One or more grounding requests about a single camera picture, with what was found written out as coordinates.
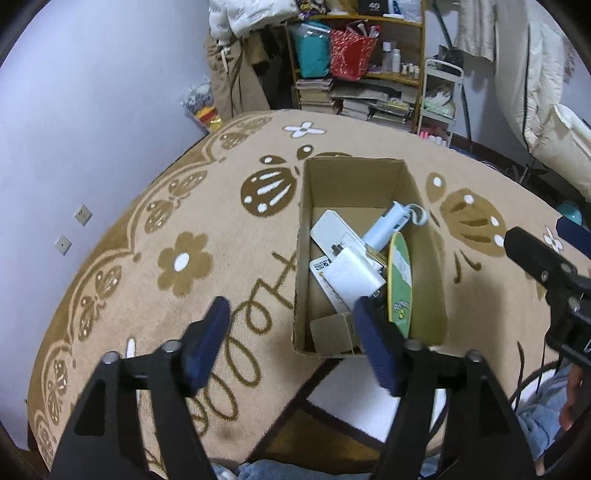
cardboard box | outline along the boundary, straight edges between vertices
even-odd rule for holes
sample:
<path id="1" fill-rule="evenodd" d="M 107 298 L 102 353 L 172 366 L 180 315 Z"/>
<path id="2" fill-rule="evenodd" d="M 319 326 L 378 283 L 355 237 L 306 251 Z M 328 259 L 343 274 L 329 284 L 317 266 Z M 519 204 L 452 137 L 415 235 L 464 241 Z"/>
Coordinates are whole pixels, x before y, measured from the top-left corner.
<path id="1" fill-rule="evenodd" d="M 426 203 L 402 160 L 314 157 L 306 160 L 303 170 L 292 340 L 296 351 L 317 355 L 310 322 L 335 311 L 309 272 L 310 261 L 323 255 L 310 238 L 311 227 L 331 209 L 363 236 L 394 200 L 405 205 Z M 431 227 L 408 224 L 402 234 L 413 274 L 410 337 L 440 345 L 447 332 L 447 316 Z"/>

red bag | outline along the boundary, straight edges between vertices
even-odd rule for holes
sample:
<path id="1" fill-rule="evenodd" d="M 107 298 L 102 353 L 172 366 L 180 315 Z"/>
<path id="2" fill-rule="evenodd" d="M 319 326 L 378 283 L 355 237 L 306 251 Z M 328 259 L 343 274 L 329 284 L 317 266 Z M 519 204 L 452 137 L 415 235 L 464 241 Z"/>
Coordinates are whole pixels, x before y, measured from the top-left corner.
<path id="1" fill-rule="evenodd" d="M 377 38 L 350 31 L 330 31 L 330 72 L 344 80 L 359 80 L 368 71 Z"/>

white flower pattern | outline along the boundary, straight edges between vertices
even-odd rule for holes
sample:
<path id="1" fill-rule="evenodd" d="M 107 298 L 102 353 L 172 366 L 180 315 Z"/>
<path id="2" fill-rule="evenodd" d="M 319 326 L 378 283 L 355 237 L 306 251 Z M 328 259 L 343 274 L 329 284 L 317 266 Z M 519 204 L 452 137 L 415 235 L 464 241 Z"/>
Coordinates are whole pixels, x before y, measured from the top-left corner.
<path id="1" fill-rule="evenodd" d="M 292 132 L 292 138 L 300 138 L 306 134 L 320 135 L 326 133 L 325 130 L 322 130 L 320 128 L 312 128 L 312 125 L 314 125 L 312 122 L 303 122 L 299 127 L 287 126 L 283 127 L 283 130 L 287 132 Z"/>
<path id="2" fill-rule="evenodd" d="M 563 249 L 562 242 L 557 238 L 554 238 L 552 231 L 549 227 L 546 227 L 546 233 L 544 234 L 544 241 L 551 246 L 556 253 L 560 253 Z"/>

black box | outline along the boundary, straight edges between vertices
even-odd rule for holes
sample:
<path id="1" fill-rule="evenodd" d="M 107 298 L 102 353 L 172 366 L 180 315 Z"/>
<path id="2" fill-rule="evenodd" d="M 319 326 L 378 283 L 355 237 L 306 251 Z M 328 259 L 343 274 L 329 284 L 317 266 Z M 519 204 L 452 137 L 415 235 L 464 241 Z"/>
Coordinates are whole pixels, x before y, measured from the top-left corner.
<path id="1" fill-rule="evenodd" d="M 388 13 L 388 0 L 359 0 L 359 15 L 381 17 Z"/>

small bottle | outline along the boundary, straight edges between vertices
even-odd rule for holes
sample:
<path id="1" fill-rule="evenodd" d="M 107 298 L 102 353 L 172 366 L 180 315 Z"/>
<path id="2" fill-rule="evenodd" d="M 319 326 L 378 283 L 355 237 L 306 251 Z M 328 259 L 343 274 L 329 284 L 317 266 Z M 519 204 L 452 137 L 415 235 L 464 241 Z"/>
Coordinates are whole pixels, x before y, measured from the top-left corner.
<path id="1" fill-rule="evenodd" d="M 382 73 L 392 73 L 392 43 L 382 42 Z"/>
<path id="2" fill-rule="evenodd" d="M 400 50 L 395 48 L 392 52 L 392 71 L 400 73 Z"/>

